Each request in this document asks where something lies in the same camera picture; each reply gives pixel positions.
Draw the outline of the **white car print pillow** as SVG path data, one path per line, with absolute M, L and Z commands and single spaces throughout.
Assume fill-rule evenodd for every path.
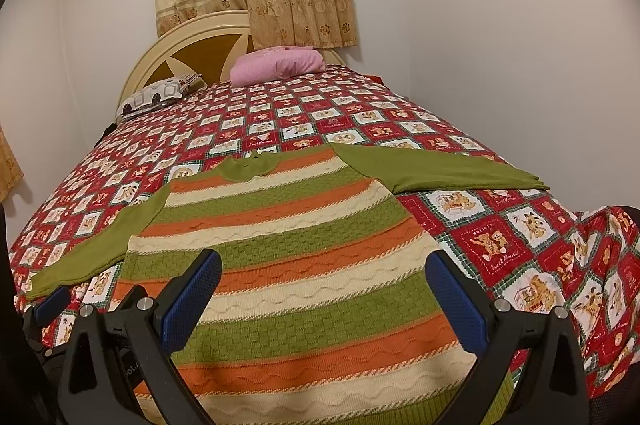
M 171 76 L 144 86 L 122 101 L 116 111 L 115 123 L 120 124 L 142 114 L 169 107 L 205 86 L 201 75 L 196 73 Z

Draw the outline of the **beige side curtain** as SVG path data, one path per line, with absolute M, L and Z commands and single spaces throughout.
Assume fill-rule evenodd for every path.
M 0 201 L 6 197 L 23 179 L 24 173 L 17 163 L 14 153 L 3 130 L 0 130 Z

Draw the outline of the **green orange striped sweater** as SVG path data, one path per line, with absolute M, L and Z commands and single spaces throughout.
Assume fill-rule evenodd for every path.
M 329 144 L 228 156 L 123 208 L 32 278 L 30 298 L 120 266 L 114 296 L 157 295 L 213 249 L 221 281 L 172 357 L 219 424 L 431 424 L 472 365 L 427 286 L 436 249 L 400 203 L 537 189 L 502 162 Z

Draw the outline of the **red patchwork bear bedspread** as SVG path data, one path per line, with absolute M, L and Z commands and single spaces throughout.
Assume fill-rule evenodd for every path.
M 225 156 L 341 144 L 491 159 L 381 78 L 341 66 L 243 88 L 214 85 L 122 123 L 47 198 L 11 246 L 16 287 L 109 225 L 126 205 Z M 459 267 L 525 311 L 560 301 L 579 327 L 598 397 L 639 363 L 639 227 L 627 208 L 574 213 L 544 190 L 407 193 L 402 204 Z

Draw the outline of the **cream wooden headboard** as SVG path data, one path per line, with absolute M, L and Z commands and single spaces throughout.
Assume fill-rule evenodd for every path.
M 246 10 L 213 12 L 170 29 L 138 61 L 118 103 L 149 84 L 195 73 L 207 85 L 229 81 L 236 60 L 254 50 Z

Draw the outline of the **pink pillow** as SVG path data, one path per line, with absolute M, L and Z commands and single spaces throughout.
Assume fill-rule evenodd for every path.
M 326 60 L 312 47 L 269 47 L 236 60 L 230 71 L 230 83 L 243 87 L 324 70 Z

